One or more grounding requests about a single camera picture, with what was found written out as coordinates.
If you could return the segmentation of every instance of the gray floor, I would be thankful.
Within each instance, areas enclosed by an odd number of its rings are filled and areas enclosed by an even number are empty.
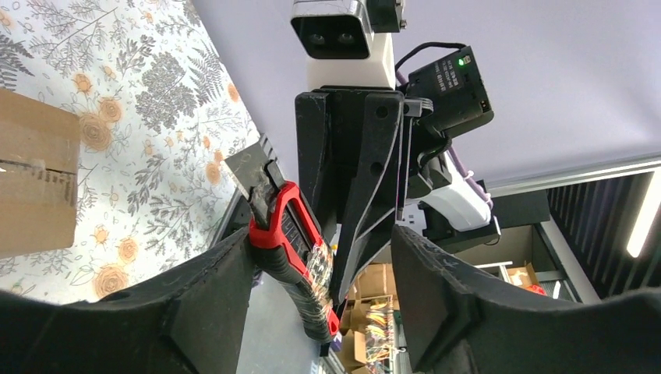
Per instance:
[[[243,331],[238,374],[309,374],[319,346],[303,333],[294,303],[264,274],[253,289]]]

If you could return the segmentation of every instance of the box cutter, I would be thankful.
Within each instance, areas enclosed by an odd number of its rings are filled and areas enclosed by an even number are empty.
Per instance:
[[[258,143],[225,163],[253,212],[249,240],[256,265],[285,287],[307,336],[331,342],[340,326],[329,292],[333,252],[305,197]]]

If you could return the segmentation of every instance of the ceiling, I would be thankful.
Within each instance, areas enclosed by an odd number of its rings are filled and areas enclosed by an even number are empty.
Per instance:
[[[600,298],[661,287],[661,210],[641,254],[627,242],[652,173],[549,190],[553,219]]]
[[[193,0],[260,130],[293,178],[305,53],[292,0]],[[489,183],[661,155],[661,2],[408,0],[395,58],[424,41],[473,46],[496,113],[455,142]],[[445,51],[424,51],[402,68]]]

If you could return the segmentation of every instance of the floral pattern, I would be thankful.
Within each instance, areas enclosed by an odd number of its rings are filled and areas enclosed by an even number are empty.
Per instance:
[[[205,251],[259,134],[191,0],[0,2],[0,87],[80,118],[68,249],[0,259],[0,287],[96,301]]]

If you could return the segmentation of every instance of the knife handle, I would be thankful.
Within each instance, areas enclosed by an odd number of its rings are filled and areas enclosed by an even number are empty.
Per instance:
[[[296,228],[285,210],[288,203],[304,232]],[[308,237],[312,248],[300,235]],[[322,344],[331,342],[340,327],[328,291],[333,252],[317,230],[295,183],[286,182],[278,193],[268,230],[260,229],[254,218],[250,221],[249,240],[256,265],[279,281],[294,301],[307,336]]]

